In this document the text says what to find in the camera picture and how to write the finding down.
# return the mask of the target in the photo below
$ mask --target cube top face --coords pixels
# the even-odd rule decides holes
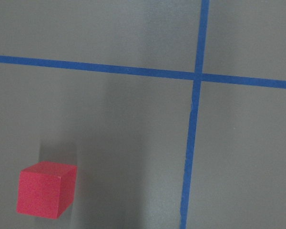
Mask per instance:
[[[66,173],[75,168],[76,166],[73,165],[61,164],[50,161],[42,161],[33,166],[25,168],[22,171],[32,172],[32,173],[42,173],[42,174],[62,177],[63,175],[65,175]]]
[[[40,162],[20,172],[17,212],[57,219],[73,202],[77,166]]]

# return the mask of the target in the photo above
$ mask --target gray surface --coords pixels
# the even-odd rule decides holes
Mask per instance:
[[[0,0],[0,55],[194,71],[200,0]]]
[[[0,64],[0,229],[178,228],[192,82]],[[16,213],[21,169],[77,164],[58,220]]]
[[[203,83],[189,229],[286,229],[286,90]]]
[[[286,80],[286,0],[210,1],[204,72]]]

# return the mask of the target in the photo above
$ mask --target cube side face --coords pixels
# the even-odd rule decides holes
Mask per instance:
[[[74,200],[77,167],[71,169],[61,177],[61,194],[59,200],[58,216],[61,215]]]
[[[17,212],[56,219],[61,178],[58,176],[21,171]]]

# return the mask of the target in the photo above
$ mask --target red block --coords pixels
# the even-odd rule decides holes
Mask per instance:
[[[42,161],[20,172],[17,212],[57,219],[73,202],[77,166]]]

